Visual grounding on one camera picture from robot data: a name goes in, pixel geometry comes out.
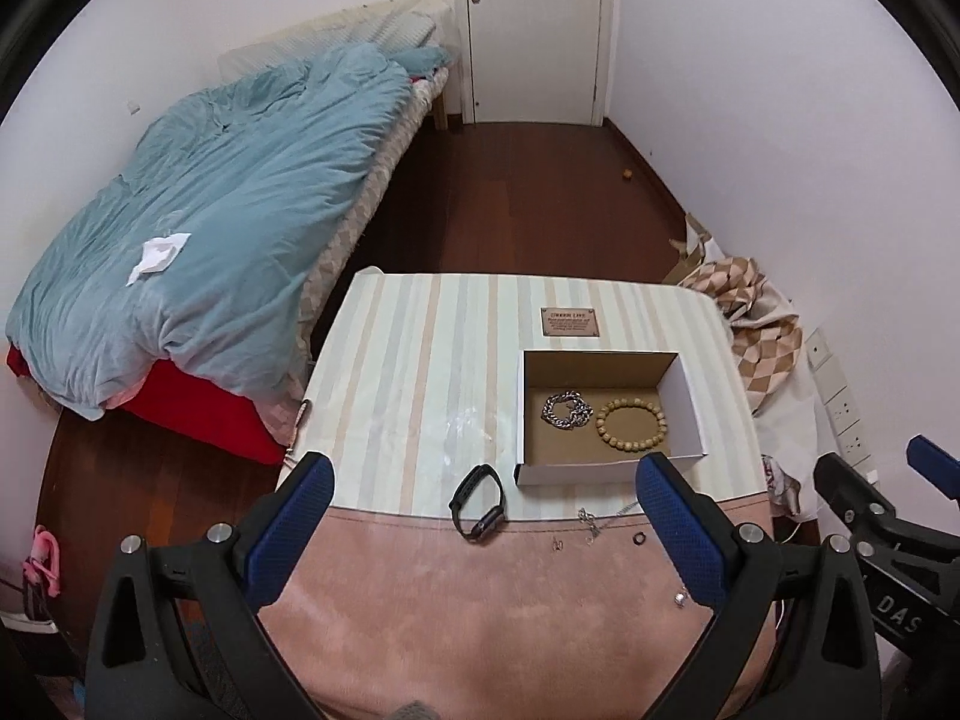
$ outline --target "cardboard box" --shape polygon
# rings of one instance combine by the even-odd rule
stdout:
[[[696,245],[693,245],[694,238],[696,239]],[[680,252],[680,261],[670,269],[669,274],[664,276],[664,284],[680,284],[683,279],[704,264],[706,245],[712,238],[709,230],[699,223],[693,214],[687,214],[686,241],[670,240],[670,245]]]
[[[705,454],[700,425],[683,360],[676,352],[525,350],[520,352],[520,429],[517,430],[517,485],[597,485],[632,482],[637,461],[662,452],[680,470]],[[578,391],[594,417],[584,427],[560,430],[541,418],[546,399]],[[666,439],[650,450],[626,453],[600,439],[596,413],[615,398],[642,398],[659,405]],[[558,404],[558,415],[565,415]],[[618,409],[608,429],[623,440],[649,439],[656,418],[645,409]]]

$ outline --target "red bed sheet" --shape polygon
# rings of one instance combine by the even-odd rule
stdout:
[[[30,375],[15,346],[7,353],[7,366],[17,376]],[[283,461],[285,449],[263,426],[253,401],[184,373],[169,360],[154,362],[143,388],[120,408],[266,466]]]

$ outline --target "screw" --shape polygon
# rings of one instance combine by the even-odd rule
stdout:
[[[233,528],[227,525],[226,522],[218,522],[216,525],[211,525],[206,532],[206,540],[212,541],[214,544],[222,543],[226,541],[233,534]]]
[[[834,533],[833,536],[827,539],[827,543],[830,545],[830,549],[834,552],[839,552],[843,555],[844,552],[850,552],[850,542],[847,541],[846,536],[840,536],[840,533]]]
[[[748,544],[758,544],[760,541],[763,541],[763,529],[760,525],[755,525],[752,522],[744,522],[741,525],[737,532],[740,533],[740,537],[743,541],[746,541]]]
[[[124,555],[133,555],[142,543],[143,539],[140,538],[140,536],[127,536],[120,542],[120,551],[124,553]]]

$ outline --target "striped tablecloth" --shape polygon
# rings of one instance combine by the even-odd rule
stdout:
[[[546,338],[541,307],[596,309],[599,338]],[[504,482],[510,519],[603,517],[635,501],[631,485],[517,488],[520,349],[676,351],[683,356],[707,456],[688,480],[716,500],[761,493],[757,435],[712,300],[679,287],[544,276],[361,271],[330,330],[306,397],[295,456],[336,469],[333,505],[448,518],[478,463]],[[464,517],[494,502],[478,490]]]

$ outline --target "metal chain bracelet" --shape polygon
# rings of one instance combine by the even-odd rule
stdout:
[[[568,408],[570,408],[570,416],[568,418],[566,416],[557,416],[554,413],[553,409],[558,403],[568,404]],[[546,399],[544,410],[541,411],[541,418],[544,422],[561,430],[573,430],[575,427],[583,427],[589,422],[592,415],[593,408],[590,408],[590,404],[580,396],[579,392],[573,391],[573,389],[551,395]]]

